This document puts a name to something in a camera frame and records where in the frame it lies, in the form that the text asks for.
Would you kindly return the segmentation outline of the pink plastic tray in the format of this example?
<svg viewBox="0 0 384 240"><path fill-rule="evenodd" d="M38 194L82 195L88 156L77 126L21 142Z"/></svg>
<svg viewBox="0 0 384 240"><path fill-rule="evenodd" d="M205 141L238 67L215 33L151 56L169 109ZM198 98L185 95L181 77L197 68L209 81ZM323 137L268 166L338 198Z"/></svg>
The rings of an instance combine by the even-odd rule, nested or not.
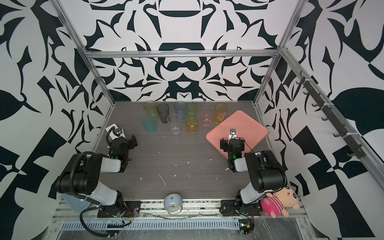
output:
<svg viewBox="0 0 384 240"><path fill-rule="evenodd" d="M252 117L243 111L236 111L206 134L207 141L225 158L228 157L228 153L220 149L220 140L229 139L230 129L235 129L237 137L244 138L248 143L249 146L245 146L243 153L249 152L251 147L254 148L258 145L269 133L267 128Z"/></svg>

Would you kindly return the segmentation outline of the light green tall glass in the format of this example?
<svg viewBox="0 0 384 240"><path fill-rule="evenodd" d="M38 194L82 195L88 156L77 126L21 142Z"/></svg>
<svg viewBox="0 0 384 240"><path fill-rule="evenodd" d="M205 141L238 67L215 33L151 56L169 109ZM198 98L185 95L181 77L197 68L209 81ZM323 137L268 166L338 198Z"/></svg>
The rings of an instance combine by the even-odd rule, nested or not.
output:
<svg viewBox="0 0 384 240"><path fill-rule="evenodd" d="M157 103L155 101L146 101L143 107L148 116L151 116L155 121L158 119Z"/></svg>

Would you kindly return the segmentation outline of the smoky grey tall glass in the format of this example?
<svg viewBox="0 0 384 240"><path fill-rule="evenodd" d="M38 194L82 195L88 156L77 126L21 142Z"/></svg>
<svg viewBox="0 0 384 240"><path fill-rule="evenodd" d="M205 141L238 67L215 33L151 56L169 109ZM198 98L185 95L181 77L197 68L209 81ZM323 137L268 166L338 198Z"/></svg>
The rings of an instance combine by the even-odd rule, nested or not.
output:
<svg viewBox="0 0 384 240"><path fill-rule="evenodd" d="M160 120L163 124L168 123L168 116L170 115L169 105L166 103L160 103L157 105L157 112Z"/></svg>

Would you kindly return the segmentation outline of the clear tall glass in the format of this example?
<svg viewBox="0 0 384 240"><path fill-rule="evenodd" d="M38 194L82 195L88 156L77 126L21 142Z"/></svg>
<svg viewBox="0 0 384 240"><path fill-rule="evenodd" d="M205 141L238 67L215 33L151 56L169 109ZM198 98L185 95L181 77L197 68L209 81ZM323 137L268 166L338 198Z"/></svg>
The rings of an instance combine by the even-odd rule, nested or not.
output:
<svg viewBox="0 0 384 240"><path fill-rule="evenodd" d="M170 114L167 117L167 121L170 127L170 131L173 135L178 135L181 131L181 117L178 114Z"/></svg>

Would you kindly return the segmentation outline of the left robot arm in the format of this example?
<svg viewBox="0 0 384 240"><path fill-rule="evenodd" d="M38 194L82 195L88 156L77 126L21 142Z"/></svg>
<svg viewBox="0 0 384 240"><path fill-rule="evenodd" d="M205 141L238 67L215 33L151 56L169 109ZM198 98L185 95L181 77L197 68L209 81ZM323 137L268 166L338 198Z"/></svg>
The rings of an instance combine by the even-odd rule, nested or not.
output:
<svg viewBox="0 0 384 240"><path fill-rule="evenodd" d="M121 211L126 207L122 193L112 190L100 181L101 173L123 173L129 151L138 146L135 135L130 139L119 137L109 142L109 154L84 152L75 154L56 180L60 194L73 196L107 210Z"/></svg>

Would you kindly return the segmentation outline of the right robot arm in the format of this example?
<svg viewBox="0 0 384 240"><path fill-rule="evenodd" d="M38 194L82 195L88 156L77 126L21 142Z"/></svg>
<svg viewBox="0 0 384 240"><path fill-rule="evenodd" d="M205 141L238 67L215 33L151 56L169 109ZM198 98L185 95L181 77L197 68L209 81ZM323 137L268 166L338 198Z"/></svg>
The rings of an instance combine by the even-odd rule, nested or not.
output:
<svg viewBox="0 0 384 240"><path fill-rule="evenodd" d="M247 145L243 138L220 140L220 149L228 154L228 167L234 173L247 172L250 183L239 190L238 205L257 202L268 193L272 194L287 186L287 177L282 165L271 150L242 153Z"/></svg>

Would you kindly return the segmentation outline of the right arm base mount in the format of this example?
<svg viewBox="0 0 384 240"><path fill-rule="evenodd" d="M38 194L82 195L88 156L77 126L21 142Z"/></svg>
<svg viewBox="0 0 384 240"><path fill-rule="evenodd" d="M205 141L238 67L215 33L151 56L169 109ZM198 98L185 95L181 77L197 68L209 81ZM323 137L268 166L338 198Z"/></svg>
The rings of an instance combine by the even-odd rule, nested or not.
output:
<svg viewBox="0 0 384 240"><path fill-rule="evenodd" d="M262 210L259 202L249 205L243 205L235 200L221 200L219 212L226 217L230 216L260 216Z"/></svg>

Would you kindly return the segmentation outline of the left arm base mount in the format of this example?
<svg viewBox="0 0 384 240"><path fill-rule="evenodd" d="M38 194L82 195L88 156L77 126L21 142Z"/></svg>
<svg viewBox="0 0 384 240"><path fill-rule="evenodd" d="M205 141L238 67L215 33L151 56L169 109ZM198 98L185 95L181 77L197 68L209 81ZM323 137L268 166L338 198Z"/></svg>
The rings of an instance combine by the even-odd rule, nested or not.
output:
<svg viewBox="0 0 384 240"><path fill-rule="evenodd" d="M141 209L141 201L124 201L123 204L112 206L101 206L98 211L98 218L116 218L120 215L123 218L133 217Z"/></svg>

